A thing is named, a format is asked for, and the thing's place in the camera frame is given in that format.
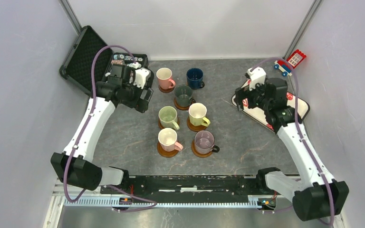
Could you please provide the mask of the black poker chip case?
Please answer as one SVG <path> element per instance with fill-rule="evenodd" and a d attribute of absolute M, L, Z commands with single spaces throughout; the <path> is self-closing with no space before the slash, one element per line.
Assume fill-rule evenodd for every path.
<path fill-rule="evenodd" d="M 77 86 L 84 94 L 90 95 L 92 89 L 91 66 L 97 52 L 106 45 L 91 26 L 84 26 L 59 69 L 60 75 Z M 110 72 L 113 60 L 122 60 L 126 65 L 136 61 L 144 68 L 148 68 L 149 65 L 146 54 L 130 55 L 123 51 L 114 52 L 109 48 L 103 51 L 97 59 L 96 82 Z"/>

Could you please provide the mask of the red blue toy truck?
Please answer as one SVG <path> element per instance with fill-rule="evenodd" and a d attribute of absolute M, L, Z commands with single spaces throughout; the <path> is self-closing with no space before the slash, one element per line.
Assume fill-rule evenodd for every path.
<path fill-rule="evenodd" d="M 286 62 L 277 60 L 274 62 L 274 68 L 281 71 L 283 77 L 291 76 L 292 69 L 295 69 L 307 56 L 296 49 L 287 59 Z"/>

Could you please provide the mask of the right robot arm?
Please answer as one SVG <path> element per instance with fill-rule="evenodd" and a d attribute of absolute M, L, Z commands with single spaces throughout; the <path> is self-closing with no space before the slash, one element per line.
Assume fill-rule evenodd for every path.
<path fill-rule="evenodd" d="M 271 190 L 288 199 L 302 221 L 334 218 L 343 209 L 349 187 L 337 181 L 323 165 L 310 144 L 297 110 L 288 105 L 288 84 L 280 78 L 257 83 L 254 79 L 235 89 L 234 102 L 238 110 L 259 108 L 267 123 L 284 143 L 300 175 L 300 181 L 286 176 L 276 167 L 259 170 L 255 181 L 258 192 Z"/>

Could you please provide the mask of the light green mug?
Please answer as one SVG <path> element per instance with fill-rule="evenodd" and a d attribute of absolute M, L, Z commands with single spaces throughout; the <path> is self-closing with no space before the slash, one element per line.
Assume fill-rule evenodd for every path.
<path fill-rule="evenodd" d="M 172 106 L 162 107 L 158 113 L 158 118 L 164 128 L 173 128 L 174 130 L 180 129 L 179 124 L 177 124 L 177 111 Z"/>

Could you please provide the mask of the dark blue mug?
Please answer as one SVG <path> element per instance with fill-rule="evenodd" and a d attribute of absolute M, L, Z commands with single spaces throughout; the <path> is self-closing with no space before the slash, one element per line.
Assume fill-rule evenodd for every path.
<path fill-rule="evenodd" d="M 199 68 L 191 68 L 186 72 L 187 83 L 190 85 L 197 85 L 202 84 L 203 88 L 205 83 L 203 81 L 203 71 Z"/>

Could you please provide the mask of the strawberry pattern tray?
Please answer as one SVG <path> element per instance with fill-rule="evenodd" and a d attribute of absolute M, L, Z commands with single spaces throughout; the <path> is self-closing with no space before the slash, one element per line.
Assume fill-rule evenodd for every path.
<path fill-rule="evenodd" d="M 280 78 L 265 79 L 265 84 L 263 85 L 272 85 L 274 87 L 272 110 L 264 111 L 258 107 L 249 109 L 247 107 L 247 100 L 244 100 L 244 109 L 242 110 L 244 114 L 275 133 L 285 123 L 293 123 L 295 121 L 295 112 L 299 115 L 299 122 L 302 122 L 308 114 L 310 106 L 306 101 L 288 92 L 287 81 Z M 234 98 L 235 94 L 231 101 L 237 107 Z"/>

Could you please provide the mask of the yellow mug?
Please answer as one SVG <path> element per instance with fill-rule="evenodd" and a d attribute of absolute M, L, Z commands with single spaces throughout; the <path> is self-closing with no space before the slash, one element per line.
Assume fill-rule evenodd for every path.
<path fill-rule="evenodd" d="M 210 120 L 206 117 L 207 108 L 202 103 L 194 103 L 189 107 L 189 119 L 193 126 L 204 126 L 210 125 Z"/>

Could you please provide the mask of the mauve mug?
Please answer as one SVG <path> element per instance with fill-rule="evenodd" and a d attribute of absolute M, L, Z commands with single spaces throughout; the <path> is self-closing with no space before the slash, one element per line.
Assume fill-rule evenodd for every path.
<path fill-rule="evenodd" d="M 219 146 L 215 145 L 214 135 L 206 130 L 196 133 L 194 138 L 194 148 L 200 155 L 207 155 L 214 152 L 218 153 L 220 151 Z"/>

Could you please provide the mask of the dark green mug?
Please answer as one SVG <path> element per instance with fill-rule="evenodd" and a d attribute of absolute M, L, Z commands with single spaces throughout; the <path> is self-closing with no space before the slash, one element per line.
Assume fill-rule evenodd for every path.
<path fill-rule="evenodd" d="M 188 85 L 179 85 L 174 90 L 175 101 L 179 107 L 187 108 L 196 101 L 193 90 Z"/>

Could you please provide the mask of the dark brown coaster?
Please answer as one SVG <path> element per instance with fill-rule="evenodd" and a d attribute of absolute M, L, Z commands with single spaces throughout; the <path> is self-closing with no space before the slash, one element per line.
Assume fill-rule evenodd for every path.
<path fill-rule="evenodd" d="M 174 87 L 173 88 L 168 88 L 168 89 L 163 89 L 161 86 L 158 86 L 158 88 L 162 93 L 170 93 L 174 90 Z"/>

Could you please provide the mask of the aluminium frame rail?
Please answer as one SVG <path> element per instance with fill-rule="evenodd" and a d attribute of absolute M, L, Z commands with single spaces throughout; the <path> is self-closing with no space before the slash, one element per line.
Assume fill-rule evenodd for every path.
<path fill-rule="evenodd" d="M 256 177 L 262 187 L 267 187 L 262 183 L 259 177 Z M 271 199 L 279 199 L 283 196 L 279 193 Z M 268 200 L 260 196 L 248 196 L 248 199 L 244 203 L 158 203 L 157 207 L 174 207 L 174 208 L 262 208 Z M 75 206 L 113 206 L 123 207 L 136 206 L 136 207 L 148 207 L 152 204 L 153 200 L 137 197 L 132 199 L 126 195 L 119 193 L 118 191 L 109 187 L 97 187 L 95 190 L 87 190 L 78 201 L 74 203 Z"/>

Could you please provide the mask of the cream pink mug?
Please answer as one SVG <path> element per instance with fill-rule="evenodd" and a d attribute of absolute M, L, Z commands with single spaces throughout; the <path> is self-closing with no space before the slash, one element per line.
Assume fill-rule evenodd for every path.
<path fill-rule="evenodd" d="M 164 128 L 158 133 L 158 142 L 167 151 L 181 151 L 183 146 L 178 142 L 177 132 L 172 128 Z"/>

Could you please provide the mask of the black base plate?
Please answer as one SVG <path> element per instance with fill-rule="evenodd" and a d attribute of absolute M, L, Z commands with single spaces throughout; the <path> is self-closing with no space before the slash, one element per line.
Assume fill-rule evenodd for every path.
<path fill-rule="evenodd" d="M 277 195 L 254 175 L 136 175 L 119 189 L 158 203 L 244 203 L 248 196 Z"/>

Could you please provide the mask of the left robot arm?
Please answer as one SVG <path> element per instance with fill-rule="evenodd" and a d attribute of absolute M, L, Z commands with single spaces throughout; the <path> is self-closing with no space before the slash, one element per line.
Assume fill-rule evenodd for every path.
<path fill-rule="evenodd" d="M 128 171 L 121 168 L 102 168 L 92 163 L 96 145 L 105 124 L 119 104 L 144 113 L 148 109 L 153 90 L 153 71 L 141 67 L 113 65 L 111 72 L 95 84 L 95 97 L 88 102 L 84 117 L 62 153 L 55 152 L 50 162 L 59 180 L 86 190 L 112 185 L 118 193 L 130 189 Z"/>

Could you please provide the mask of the grooved wooden coaster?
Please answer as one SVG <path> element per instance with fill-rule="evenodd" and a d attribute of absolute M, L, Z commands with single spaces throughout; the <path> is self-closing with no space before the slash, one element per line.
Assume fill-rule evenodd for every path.
<path fill-rule="evenodd" d="M 176 101 L 176 100 L 174 100 L 174 106 L 175 106 L 177 109 L 179 109 L 179 110 L 183 110 L 183 111 L 188 110 L 188 109 L 190 108 L 190 106 L 191 106 L 192 104 L 194 104 L 194 103 L 195 103 L 195 102 L 191 102 L 189 106 L 187 106 L 187 107 L 183 107 L 183 106 L 178 105 L 177 101 Z"/>

